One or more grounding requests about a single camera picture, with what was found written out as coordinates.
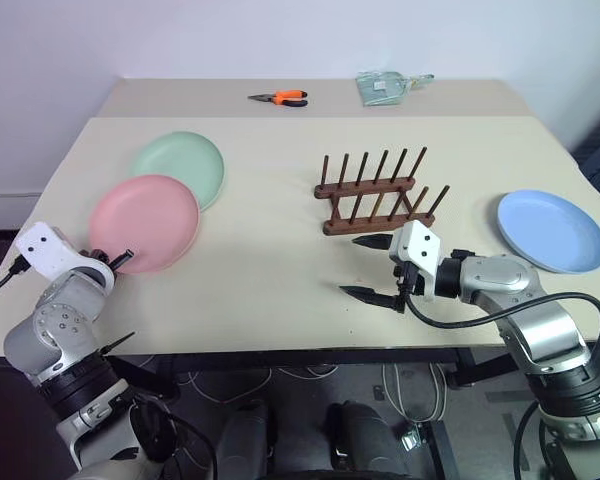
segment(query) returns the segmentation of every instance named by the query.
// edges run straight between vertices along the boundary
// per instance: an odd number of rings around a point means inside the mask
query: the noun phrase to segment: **white table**
[[[402,147],[409,147],[406,171],[420,147],[428,146],[415,190],[431,187],[427,208],[444,184],[451,185],[433,226],[445,254],[453,248],[483,255],[511,252],[497,231],[495,210],[503,194],[521,188],[564,196],[600,225],[600,195],[531,115],[307,117],[261,106],[275,113],[91,119],[49,182],[26,225],[44,220],[62,229],[76,247],[87,248],[89,214],[129,177],[143,145],[189,130],[208,137],[224,156],[222,194],[203,213],[193,248],[167,270],[120,278],[95,324],[103,342],[137,332],[116,353],[500,345],[493,325],[436,330],[410,314],[365,305],[337,288],[364,285],[393,294],[395,279],[386,252],[353,245],[352,236],[322,234],[329,202],[316,200],[312,189],[324,154],[337,159],[350,153],[347,178],[352,178],[364,151],[370,152],[370,175],[382,149],[391,151],[390,172]],[[331,179],[337,178],[335,163]],[[363,203],[361,213],[365,209],[370,205]],[[12,249],[0,277],[15,255]],[[577,290],[600,298],[600,269],[584,275],[543,271],[541,280],[548,292]],[[0,355],[5,334],[31,312],[46,284],[31,272],[0,291]],[[420,305],[442,319],[482,313],[457,300]],[[595,310],[584,302],[564,305],[584,336],[594,339]]]

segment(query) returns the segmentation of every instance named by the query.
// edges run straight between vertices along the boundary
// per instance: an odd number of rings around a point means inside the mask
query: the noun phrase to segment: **orange-handled pliers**
[[[272,102],[276,105],[285,105],[287,107],[306,107],[309,102],[300,100],[306,96],[307,92],[303,92],[302,90],[287,90],[285,92],[276,92],[273,95],[266,93],[262,95],[251,95],[249,98],[259,102]]]

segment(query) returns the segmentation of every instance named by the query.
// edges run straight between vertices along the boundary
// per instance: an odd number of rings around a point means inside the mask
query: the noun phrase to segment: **wooden peg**
[[[371,211],[371,215],[369,216],[369,223],[371,223],[371,221],[373,220],[373,217],[375,217],[376,213],[378,213],[378,208],[380,208],[380,204],[382,203],[383,197],[384,197],[384,193],[378,194],[378,199],[376,200],[376,203],[373,205],[373,210]]]
[[[416,202],[413,204],[413,208],[411,209],[411,211],[407,215],[407,221],[411,220],[413,218],[413,216],[416,214],[416,212],[418,210],[418,207],[422,203],[422,200],[424,200],[424,196],[427,194],[428,191],[429,191],[429,187],[424,187],[422,189],[422,192],[420,192],[420,196],[418,197],[418,199],[416,200]]]
[[[349,225],[353,224],[353,221],[356,219],[356,215],[358,214],[358,208],[360,207],[360,202],[362,201],[362,193],[359,193],[356,197],[356,203],[353,205],[353,211],[351,212],[351,218],[349,219]]]
[[[444,196],[449,191],[449,188],[450,188],[449,185],[445,185],[444,186],[444,188],[440,192],[440,195],[438,195],[438,198],[436,198],[436,201],[433,202],[433,205],[431,205],[431,208],[429,209],[429,211],[425,215],[427,218],[430,218],[433,215],[433,212],[436,211],[436,208],[438,208],[438,205],[440,205],[440,202],[442,201],[442,199],[444,198]]]
[[[382,173],[382,167],[384,167],[384,161],[387,159],[387,155],[389,155],[389,150],[385,150],[382,154],[382,158],[380,159],[380,165],[378,165],[378,171],[376,171],[376,176],[373,179],[373,184],[378,183],[378,179],[380,178],[380,174]]]
[[[329,223],[331,223],[331,225],[333,225],[333,222],[335,222],[338,219],[338,204],[339,203],[340,203],[340,197],[331,197],[332,210],[331,210],[331,220],[329,220]]]
[[[407,194],[407,192],[405,190],[400,190],[400,195],[398,195],[398,200],[396,200],[396,203],[393,204],[393,208],[391,209],[391,213],[389,214],[389,216],[387,217],[387,220],[390,222],[393,220],[393,217],[395,216],[396,212],[398,211],[398,207],[400,206],[400,204],[402,203],[402,198]]]
[[[322,179],[320,180],[320,188],[324,188],[324,182],[327,180],[327,167],[329,166],[329,155],[324,156],[324,162],[322,164]]]
[[[422,158],[424,157],[425,153],[427,153],[427,147],[422,147],[422,150],[420,150],[420,155],[418,155],[418,159],[416,160],[416,163],[413,164],[413,168],[411,169],[411,173],[409,173],[409,176],[407,177],[407,179],[411,180],[413,178],[413,176],[416,174],[416,170],[420,166],[420,162],[422,162]]]
[[[404,196],[404,206],[407,207],[407,213],[413,210],[413,206],[411,205],[411,202],[409,201],[406,195]]]
[[[342,170],[340,170],[340,180],[338,180],[338,190],[342,188],[342,181],[344,180],[344,172],[347,171],[347,162],[349,161],[349,154],[344,154],[344,160],[342,161]]]
[[[400,167],[402,166],[402,162],[404,162],[404,157],[407,156],[407,149],[403,148],[402,153],[400,154],[400,159],[398,160],[398,164],[396,165],[395,170],[393,171],[393,175],[391,175],[391,183],[396,181],[396,177],[398,176],[398,172],[400,171]]]
[[[358,178],[356,179],[356,187],[360,185],[360,180],[362,180],[362,174],[364,173],[364,167],[367,164],[367,157],[369,156],[369,152],[364,152],[362,156],[362,163],[360,164],[360,170],[358,171]]]

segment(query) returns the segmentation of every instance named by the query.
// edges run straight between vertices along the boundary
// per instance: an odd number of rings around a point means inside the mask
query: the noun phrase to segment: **blue plate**
[[[584,273],[600,266],[600,227],[564,198],[518,190],[498,205],[498,226],[521,256],[558,273]]]

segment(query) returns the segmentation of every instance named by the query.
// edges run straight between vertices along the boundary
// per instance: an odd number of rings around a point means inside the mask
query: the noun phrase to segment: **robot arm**
[[[367,235],[354,243],[389,251],[397,264],[397,296],[377,294],[365,287],[341,287],[355,298],[404,312],[439,328],[470,326],[476,322],[436,322],[417,311],[411,295],[459,298],[477,305],[494,318],[500,336],[536,396],[549,431],[563,442],[600,440],[600,375],[573,319],[557,302],[546,301],[536,269],[512,255],[475,256],[454,250],[439,264],[440,239],[420,222],[410,222],[393,235]],[[600,309],[600,302],[584,294]],[[524,306],[532,302],[537,305]],[[507,314],[512,307],[516,312]]]
[[[27,261],[52,283],[33,313],[6,336],[7,360],[22,371],[59,419],[56,426],[79,472],[72,479],[159,476],[176,434],[164,412],[134,399],[91,330],[132,252],[76,252],[60,232],[35,224],[16,240]]]

